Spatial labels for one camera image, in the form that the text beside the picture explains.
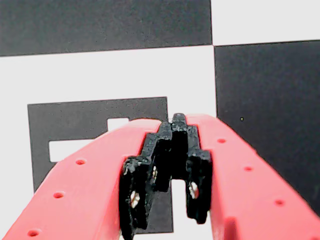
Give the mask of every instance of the black tile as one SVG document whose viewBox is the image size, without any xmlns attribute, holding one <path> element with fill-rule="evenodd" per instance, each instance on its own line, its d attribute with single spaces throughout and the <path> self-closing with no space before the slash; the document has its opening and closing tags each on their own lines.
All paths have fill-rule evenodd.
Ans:
<svg viewBox="0 0 320 240">
<path fill-rule="evenodd" d="M 215 47 L 215 71 L 218 117 L 320 215 L 320 41 Z"/>
<path fill-rule="evenodd" d="M 0 1 L 0 56 L 211 43 L 210 0 Z"/>
<path fill-rule="evenodd" d="M 36 190 L 56 163 L 50 162 L 49 141 L 94 139 L 107 132 L 110 118 L 168 120 L 166 97 L 29 104 L 33 185 Z M 172 197 L 155 195 L 146 230 L 172 233 Z"/>
</svg>

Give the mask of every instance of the metal screw head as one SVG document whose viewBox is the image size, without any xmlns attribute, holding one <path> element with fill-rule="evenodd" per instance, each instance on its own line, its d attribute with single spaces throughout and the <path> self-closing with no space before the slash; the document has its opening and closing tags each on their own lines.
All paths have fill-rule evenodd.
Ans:
<svg viewBox="0 0 320 240">
<path fill-rule="evenodd" d="M 132 191 L 130 195 L 130 205 L 133 209 L 138 205 L 139 200 L 140 200 L 139 193 L 137 193 L 136 191 Z"/>
<path fill-rule="evenodd" d="M 191 182 L 189 185 L 189 191 L 192 199 L 197 199 L 199 197 L 198 185 L 195 182 Z"/>
<path fill-rule="evenodd" d="M 153 184 L 156 182 L 157 180 L 157 175 L 158 175 L 158 170 L 156 166 L 153 166 L 153 171 L 152 171 L 152 178 L 153 178 Z"/>
</svg>

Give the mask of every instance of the checkerboard pattern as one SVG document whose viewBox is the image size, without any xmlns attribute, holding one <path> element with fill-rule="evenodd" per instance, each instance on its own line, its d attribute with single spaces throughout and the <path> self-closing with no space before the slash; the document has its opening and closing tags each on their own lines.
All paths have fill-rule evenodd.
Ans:
<svg viewBox="0 0 320 240">
<path fill-rule="evenodd" d="M 148 117 L 152 99 L 164 98 L 165 118 L 217 116 L 320 215 L 319 7 L 314 0 L 1 0 L 0 237 L 31 199 L 36 172 L 46 171 L 35 152 L 49 149 L 50 139 L 35 149 L 30 124 L 53 131 L 44 113 L 76 102 L 121 99 L 119 114 L 110 107 L 106 116 L 127 118 L 136 113 L 132 99 L 149 101 L 152 109 L 139 110 Z M 45 110 L 30 115 L 34 104 Z M 77 136 L 83 125 L 64 119 L 58 124 L 75 132 L 65 130 L 63 140 L 93 136 Z M 95 133 L 103 126 L 90 125 Z M 212 239 L 210 221 L 187 219 L 181 184 L 172 182 L 170 224 L 147 232 L 187 240 L 201 231 Z M 150 235 L 136 236 L 143 238 Z"/>
</svg>

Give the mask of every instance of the black square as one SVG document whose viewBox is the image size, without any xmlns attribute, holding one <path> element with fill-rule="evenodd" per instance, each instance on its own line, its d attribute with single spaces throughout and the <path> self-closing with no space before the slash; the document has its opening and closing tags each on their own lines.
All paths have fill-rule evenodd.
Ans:
<svg viewBox="0 0 320 240">
<path fill-rule="evenodd" d="M 212 44 L 210 0 L 1 0 L 0 56 Z"/>
<path fill-rule="evenodd" d="M 215 47 L 218 118 L 249 142 L 318 215 L 319 66 L 320 41 Z"/>
<path fill-rule="evenodd" d="M 29 104 L 29 130 L 33 185 L 36 190 L 54 167 L 49 141 L 94 139 L 107 132 L 110 118 L 168 120 L 166 97 Z M 155 196 L 146 230 L 138 233 L 172 233 L 172 197 Z"/>
</svg>

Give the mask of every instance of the white background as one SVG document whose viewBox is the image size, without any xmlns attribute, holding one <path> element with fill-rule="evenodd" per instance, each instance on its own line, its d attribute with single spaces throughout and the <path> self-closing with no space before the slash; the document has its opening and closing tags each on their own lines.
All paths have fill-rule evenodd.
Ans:
<svg viewBox="0 0 320 240">
<path fill-rule="evenodd" d="M 212 0 L 211 6 L 215 46 L 320 39 L 318 0 Z M 212 46 L 1 57 L 0 238 L 33 195 L 27 104 L 167 96 L 169 117 L 215 116 L 214 72 Z M 183 185 L 172 183 L 175 233 L 165 237 L 212 239 L 209 222 L 187 219 Z"/>
</svg>

